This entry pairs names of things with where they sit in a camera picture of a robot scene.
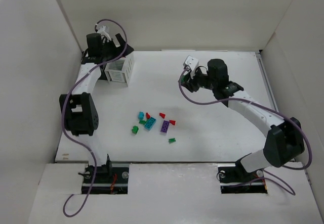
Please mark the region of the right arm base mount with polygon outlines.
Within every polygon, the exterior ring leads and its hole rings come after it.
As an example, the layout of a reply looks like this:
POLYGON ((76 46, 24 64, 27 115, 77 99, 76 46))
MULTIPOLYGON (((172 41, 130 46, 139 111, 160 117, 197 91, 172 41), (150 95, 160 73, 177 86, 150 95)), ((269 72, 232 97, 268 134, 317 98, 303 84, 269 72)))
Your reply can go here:
POLYGON ((235 163, 217 165, 216 178, 222 194, 267 194, 263 170, 246 172, 235 163))

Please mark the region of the teal lego brick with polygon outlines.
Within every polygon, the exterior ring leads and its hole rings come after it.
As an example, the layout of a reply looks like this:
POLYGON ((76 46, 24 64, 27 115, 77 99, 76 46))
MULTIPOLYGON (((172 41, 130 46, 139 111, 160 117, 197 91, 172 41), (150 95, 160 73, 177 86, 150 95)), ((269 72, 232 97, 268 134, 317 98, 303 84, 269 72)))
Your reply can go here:
POLYGON ((146 130, 151 130, 155 123, 156 123, 156 119, 153 117, 150 117, 149 119, 147 119, 147 121, 144 125, 144 128, 146 130))

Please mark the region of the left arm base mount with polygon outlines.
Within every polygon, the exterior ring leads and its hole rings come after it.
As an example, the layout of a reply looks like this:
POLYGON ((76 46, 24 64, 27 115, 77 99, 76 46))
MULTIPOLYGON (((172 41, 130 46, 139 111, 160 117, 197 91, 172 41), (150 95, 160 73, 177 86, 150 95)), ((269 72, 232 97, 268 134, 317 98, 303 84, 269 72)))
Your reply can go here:
MULTIPOLYGON (((91 187, 90 194, 106 195, 124 195, 128 193, 129 180, 128 163, 112 163, 112 168, 105 169, 104 166, 97 168, 94 183, 91 187)), ((93 177, 94 167, 87 166, 83 172, 78 175, 82 176, 82 194, 87 194, 93 177)))

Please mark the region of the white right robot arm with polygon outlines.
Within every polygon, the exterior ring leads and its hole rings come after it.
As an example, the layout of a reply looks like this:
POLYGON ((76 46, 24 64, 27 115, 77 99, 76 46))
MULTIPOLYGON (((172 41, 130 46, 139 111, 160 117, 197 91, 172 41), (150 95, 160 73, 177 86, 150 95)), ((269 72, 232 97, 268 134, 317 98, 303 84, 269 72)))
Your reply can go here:
POLYGON ((282 167, 304 152, 306 140, 300 122, 254 101, 241 85, 229 79, 223 60, 209 60, 206 73, 202 73, 198 59, 188 56, 183 67, 179 89, 191 93, 200 88, 211 90, 216 102, 242 115, 266 137, 263 149, 241 157, 233 167, 219 170, 223 182, 250 180, 258 170, 282 167))

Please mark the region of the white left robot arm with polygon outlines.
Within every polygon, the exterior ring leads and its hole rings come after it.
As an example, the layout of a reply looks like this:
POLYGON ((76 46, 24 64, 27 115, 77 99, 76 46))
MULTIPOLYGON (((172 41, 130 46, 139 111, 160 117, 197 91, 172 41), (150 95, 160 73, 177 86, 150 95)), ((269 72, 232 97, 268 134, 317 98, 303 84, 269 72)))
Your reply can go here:
POLYGON ((112 79, 104 73, 107 64, 133 52, 125 35, 118 33, 115 37, 117 41, 107 32, 99 31, 86 36, 88 48, 83 54, 76 82, 67 94, 59 97, 63 134, 87 151, 89 172, 108 172, 111 168, 109 156, 95 134, 99 115, 92 92, 98 80, 112 79))

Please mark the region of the small teal lego piece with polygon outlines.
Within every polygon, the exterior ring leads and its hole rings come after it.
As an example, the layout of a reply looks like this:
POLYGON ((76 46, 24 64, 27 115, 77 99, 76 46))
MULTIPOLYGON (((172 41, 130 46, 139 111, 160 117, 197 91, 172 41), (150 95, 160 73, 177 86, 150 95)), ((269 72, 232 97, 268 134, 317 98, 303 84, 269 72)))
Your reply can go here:
POLYGON ((144 113, 143 112, 139 112, 138 119, 139 120, 143 120, 144 119, 144 113))

